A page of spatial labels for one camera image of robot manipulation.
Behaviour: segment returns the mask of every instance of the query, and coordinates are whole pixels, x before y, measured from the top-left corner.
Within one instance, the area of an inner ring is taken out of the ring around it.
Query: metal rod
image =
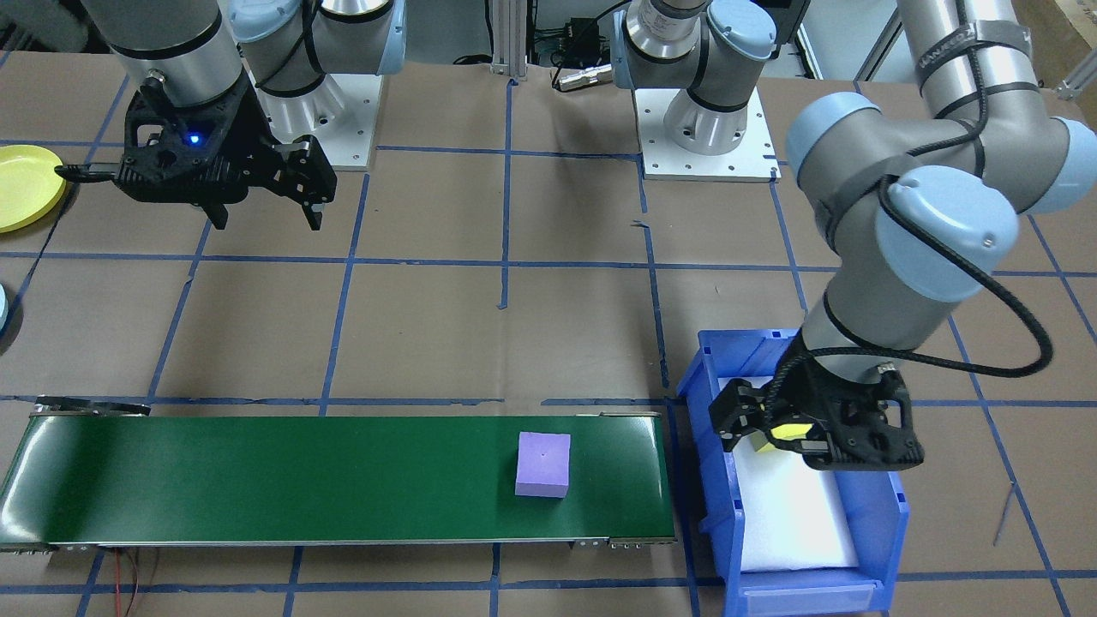
[[[895,46],[895,42],[898,41],[898,36],[902,33],[903,20],[900,19],[898,9],[895,9],[892,11],[891,18],[887,19],[883,31],[880,32],[880,37],[872,45],[872,49],[869,51],[869,55],[864,58],[864,64],[861,65],[853,79],[856,81],[872,81],[880,67],[883,66],[884,60],[887,59],[887,55],[891,54],[892,47]]]
[[[1055,93],[1064,101],[1073,101],[1095,79],[1097,79],[1097,49],[1089,52],[1078,66],[1074,67],[1074,70],[1055,87]]]

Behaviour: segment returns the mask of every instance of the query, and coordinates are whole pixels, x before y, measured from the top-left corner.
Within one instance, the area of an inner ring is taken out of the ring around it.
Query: blue plastic bin
[[[886,610],[898,575],[911,511],[895,472],[835,472],[858,568],[742,572],[743,498],[735,459],[712,430],[709,405],[721,378],[773,374],[795,330],[703,330],[701,348],[678,386],[686,396],[701,459],[705,518],[716,573],[727,584],[724,617],[823,615]]]

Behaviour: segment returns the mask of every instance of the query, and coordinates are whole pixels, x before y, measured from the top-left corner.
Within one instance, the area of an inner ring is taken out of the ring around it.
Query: yellow plate
[[[0,147],[0,233],[25,227],[49,212],[65,194],[54,173],[57,155],[38,146]]]

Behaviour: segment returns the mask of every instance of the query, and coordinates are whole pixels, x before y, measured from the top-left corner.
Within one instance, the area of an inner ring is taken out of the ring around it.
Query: white foam insert
[[[770,380],[746,379],[756,388]],[[794,452],[758,453],[749,439],[732,455],[746,517],[744,572],[858,565],[834,472],[816,471]]]

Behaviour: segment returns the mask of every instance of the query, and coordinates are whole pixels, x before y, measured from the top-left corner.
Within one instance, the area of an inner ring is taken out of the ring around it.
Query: metal post
[[[884,60],[887,58],[887,54],[891,54],[892,47],[895,46],[895,42],[898,41],[900,34],[903,33],[903,20],[898,16],[898,9],[892,12],[892,16],[887,20],[887,24],[884,25],[884,30],[880,33],[880,37],[872,45],[872,49],[869,51],[868,57],[864,58],[864,64],[861,65],[860,70],[857,71],[857,76],[853,77],[856,81],[872,81],[872,78],[877,76],[880,67],[883,66]]]
[[[491,0],[491,72],[525,79],[525,0]]]
[[[1073,101],[1085,90],[1086,86],[1097,79],[1097,49],[1089,54],[1074,67],[1074,70],[1066,76],[1063,81],[1055,87],[1055,94],[1064,101]]]

